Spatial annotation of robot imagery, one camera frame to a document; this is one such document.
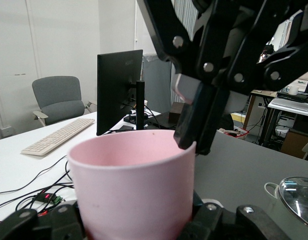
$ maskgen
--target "screw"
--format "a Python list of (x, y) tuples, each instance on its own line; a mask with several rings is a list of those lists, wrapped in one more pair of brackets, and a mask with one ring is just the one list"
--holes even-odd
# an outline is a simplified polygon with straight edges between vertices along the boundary
[(254, 209), (252, 209), (250, 206), (244, 207), (243, 210), (247, 212), (248, 214), (254, 212)]
[(206, 62), (204, 63), (204, 71), (207, 73), (210, 73), (211, 71), (214, 70), (214, 64), (212, 64), (211, 62)]
[(211, 210), (211, 211), (215, 211), (217, 209), (217, 207), (214, 204), (208, 204), (206, 207), (208, 210)]
[(272, 73), (270, 74), (270, 78), (271, 78), (272, 80), (280, 80), (279, 72), (277, 72), (277, 71), (272, 72)]
[(29, 215), (30, 215), (30, 212), (29, 212), (29, 211), (25, 211), (25, 212), (23, 212), (22, 214), (20, 214), (19, 217), (20, 217), (20, 218), (25, 218), (25, 217), (27, 217), (27, 216), (29, 216)]
[(234, 76), (234, 80), (235, 80), (235, 82), (237, 82), (237, 83), (242, 83), (242, 82), (244, 82), (244, 76), (243, 76), (243, 74), (237, 73), (237, 74)]
[(175, 36), (173, 39), (173, 45), (176, 48), (182, 47), (184, 44), (184, 39), (181, 36)]
[(61, 207), (60, 209), (58, 209), (59, 213), (64, 213), (65, 211), (67, 211), (68, 208), (66, 206)]

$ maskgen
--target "black cable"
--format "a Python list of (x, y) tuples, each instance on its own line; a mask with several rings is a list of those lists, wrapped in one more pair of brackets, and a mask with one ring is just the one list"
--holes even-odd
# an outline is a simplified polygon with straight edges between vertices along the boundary
[(26, 198), (24, 198), (24, 199), (22, 199), (17, 205), (16, 205), (16, 210), (15, 211), (18, 211), (18, 207), (20, 206), (20, 204), (22, 204), (24, 201), (26, 201), (26, 200), (28, 200), (28, 199), (30, 199), (30, 198), (34, 198), (35, 197), (35, 195), (32, 195), (32, 196), (28, 196), (28, 197), (26, 197)]
[[(55, 186), (64, 186), (65, 184), (72, 184), (72, 182), (63, 182), (63, 183), (53, 184), (53, 185), (51, 185), (51, 187), (55, 187)], [(31, 192), (29, 192), (29, 193), (27, 193), (27, 194), (21, 195), (21, 196), (19, 196), (19, 197), (13, 198), (13, 199), (11, 199), (11, 200), (8, 200), (8, 201), (6, 201), (6, 202), (3, 202), (3, 203), (0, 204), (0, 207), (3, 207), (4, 205), (7, 205), (7, 204), (9, 204), (9, 203), (11, 203), (11, 202), (13, 202), (13, 201), (18, 200), (18, 199), (21, 199), (21, 198), (23, 198), (23, 197), (25, 197), (25, 196), (27, 196), (27, 195), (29, 195), (29, 194), (33, 194), (33, 193), (36, 193), (36, 192), (38, 192), (38, 191), (44, 190), (45, 188), (46, 188), (46, 187), (43, 187), (43, 188), (40, 188), (40, 189), (31, 191)]]
[(55, 164), (53, 164), (52, 166), (50, 166), (49, 168), (46, 168), (46, 169), (44, 169), (44, 170), (41, 170), (35, 177), (34, 177), (34, 179), (33, 180), (31, 180), (28, 184), (26, 184), (25, 186), (22, 186), (21, 188), (18, 188), (18, 189), (15, 189), (15, 190), (8, 190), (8, 191), (1, 191), (0, 192), (0, 194), (6, 194), (6, 193), (13, 193), (13, 192), (17, 192), (17, 191), (19, 191), (19, 190), (21, 190), (21, 189), (24, 189), (25, 187), (27, 187), (29, 184), (31, 184), (34, 180), (36, 180), (39, 176), (40, 176), (40, 174), (42, 173), (42, 172), (44, 172), (44, 171), (47, 171), (47, 170), (50, 170), (52, 167), (54, 167), (57, 163), (59, 163), (62, 159), (64, 159), (66, 157), (66, 155), (65, 156), (63, 156), (61, 159), (59, 159)]
[(33, 201), (33, 200), (31, 200), (29, 203), (27, 203), (26, 205), (24, 205), (21, 209), (25, 209), (26, 207), (28, 207), (30, 204), (32, 204), (32, 201)]
[(51, 201), (52, 201), (52, 197), (53, 197), (54, 195), (56, 195), (57, 192), (59, 192), (61, 189), (64, 189), (64, 188), (71, 188), (71, 187), (72, 187), (72, 186), (62, 186), (61, 188), (57, 189), (57, 190), (51, 195), (51, 197), (49, 198), (48, 202), (47, 202), (46, 205), (43, 207), (43, 209), (40, 210), (38, 213), (41, 214), (41, 213), (43, 213), (43, 212), (47, 209), (47, 206), (48, 206), (48, 205), (51, 203)]
[(254, 127), (259, 126), (259, 125), (257, 125), (257, 124), (259, 124), (259, 123), (262, 121), (262, 119), (265, 117), (265, 111), (266, 111), (266, 110), (267, 110), (267, 108), (264, 109), (262, 116), (260, 117), (259, 121), (258, 121), (256, 124), (252, 124), (252, 125), (246, 126), (246, 128), (247, 128), (247, 127), (253, 126), (253, 127), (252, 127), (250, 130), (248, 130), (248, 131), (251, 131)]
[(68, 164), (68, 161), (67, 161), (66, 164), (65, 164), (65, 172), (66, 172), (66, 174), (67, 174), (67, 177), (69, 177), (70, 181), (73, 181), (73, 179), (69, 176), (70, 170), (67, 170), (67, 164)]
[(62, 175), (62, 176), (61, 176), (57, 181), (55, 181), (52, 185), (50, 185), (50, 186), (44, 188), (40, 193), (38, 193), (38, 194), (36, 195), (36, 197), (33, 199), (33, 202), (31, 203), (31, 205), (30, 205), (29, 208), (31, 209), (31, 208), (33, 207), (34, 202), (36, 201), (37, 197), (38, 197), (40, 194), (42, 194), (42, 193), (46, 192), (47, 190), (51, 189), (56, 183), (58, 183), (58, 182), (59, 182), (61, 179), (63, 179), (66, 175), (67, 175), (67, 173), (65, 173), (64, 175)]
[(131, 105), (129, 105), (129, 104), (125, 104), (125, 103), (123, 103), (122, 105), (124, 105), (124, 106), (129, 106), (129, 107), (131, 107), (133, 110), (135, 110), (135, 111), (136, 111), (136, 109), (135, 109), (135, 107), (134, 107), (134, 106), (131, 106)]
[(260, 128), (259, 128), (259, 130), (258, 130), (258, 134), (257, 134), (257, 137), (256, 137), (256, 141), (258, 141), (258, 138), (259, 138), (259, 134), (260, 134)]
[(158, 120), (157, 120), (155, 114), (153, 114), (153, 112), (149, 109), (149, 107), (146, 106), (146, 108), (150, 111), (150, 113), (152, 114), (153, 118), (155, 118), (155, 120), (156, 120), (156, 122), (157, 122), (157, 124), (158, 124), (158, 127), (159, 127), (159, 129), (160, 129), (160, 125), (159, 125), (159, 122), (158, 122)]

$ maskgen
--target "pink cup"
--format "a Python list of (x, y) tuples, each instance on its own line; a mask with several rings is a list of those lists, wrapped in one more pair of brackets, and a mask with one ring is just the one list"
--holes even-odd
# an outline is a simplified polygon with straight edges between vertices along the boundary
[(68, 159), (89, 240), (175, 240), (191, 219), (195, 147), (172, 130), (96, 137)]

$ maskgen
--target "white mug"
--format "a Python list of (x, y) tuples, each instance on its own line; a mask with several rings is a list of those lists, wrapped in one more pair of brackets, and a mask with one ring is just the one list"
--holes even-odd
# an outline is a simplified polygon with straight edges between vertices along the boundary
[(288, 94), (289, 95), (297, 95), (298, 89), (299, 89), (299, 87), (297, 87), (297, 86), (290, 86)]

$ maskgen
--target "wall socket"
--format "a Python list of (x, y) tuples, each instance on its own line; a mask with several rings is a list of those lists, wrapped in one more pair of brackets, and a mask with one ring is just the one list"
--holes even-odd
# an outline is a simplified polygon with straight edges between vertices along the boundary
[(258, 107), (259, 107), (260, 109), (264, 109), (264, 108), (265, 108), (265, 104), (264, 104), (264, 103), (259, 103), (259, 104), (258, 104)]
[(12, 126), (1, 127), (0, 134), (3, 138), (10, 137), (14, 134), (14, 128)]

